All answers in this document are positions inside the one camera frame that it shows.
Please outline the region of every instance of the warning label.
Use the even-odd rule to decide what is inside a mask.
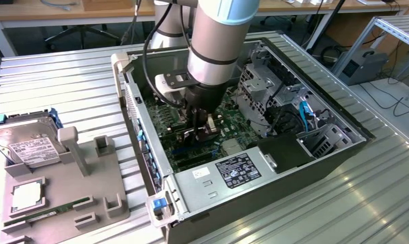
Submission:
[[[232,189],[262,176],[248,154],[241,154],[216,165]]]
[[[49,137],[10,144],[9,147],[27,164],[59,158]]]

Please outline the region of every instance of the hard drive label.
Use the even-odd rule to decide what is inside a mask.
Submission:
[[[15,152],[21,160],[27,164],[39,163],[46,160],[59,158],[58,152],[49,137],[10,144],[9,147]]]
[[[229,188],[234,189],[262,175],[249,155],[241,154],[216,164]]]

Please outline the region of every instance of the gray floor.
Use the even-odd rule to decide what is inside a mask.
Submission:
[[[281,17],[273,17],[269,18],[266,21],[266,24],[262,25],[261,21],[265,19],[265,17],[256,17],[250,32],[262,32],[262,31],[276,31],[281,30],[284,31],[288,36],[298,43],[301,44],[304,36],[306,34],[308,29],[308,22],[306,22],[306,16],[298,16],[297,22],[293,25],[293,29],[289,30],[290,25],[290,16],[281,16]],[[137,25],[137,34],[136,34],[136,41],[134,43],[144,43],[145,37],[144,35],[148,35],[152,28],[153,28],[152,22],[144,22]],[[97,29],[102,29],[102,25],[94,26]],[[117,23],[117,24],[107,24],[109,32],[118,37],[121,37],[129,27],[129,23]],[[31,55],[31,54],[39,54],[39,53],[49,53],[54,52],[51,51],[45,43],[45,38],[57,35],[59,32],[62,32],[61,26],[50,26],[50,27],[30,27],[30,28],[9,28],[6,29],[7,34],[10,36],[11,42],[14,43],[14,46],[17,48],[19,55]],[[306,35],[305,41],[308,41],[310,37],[310,34]],[[55,52],[62,51],[73,51],[73,50],[81,50],[81,40],[79,40],[79,33],[75,33],[61,40],[54,42],[55,44]],[[318,57],[321,50],[331,45],[337,45],[339,43],[329,38],[328,36],[324,36],[321,39],[321,42],[318,44],[318,47],[314,52],[314,56]],[[99,48],[99,47],[109,47],[114,46],[116,42],[110,40],[106,37],[102,37],[94,33],[89,33],[86,36],[86,48]],[[409,54],[407,55],[404,61],[401,61],[395,70],[393,73],[396,74],[400,68],[404,66],[405,61],[409,59]],[[404,80],[404,82],[409,85],[409,76]]]

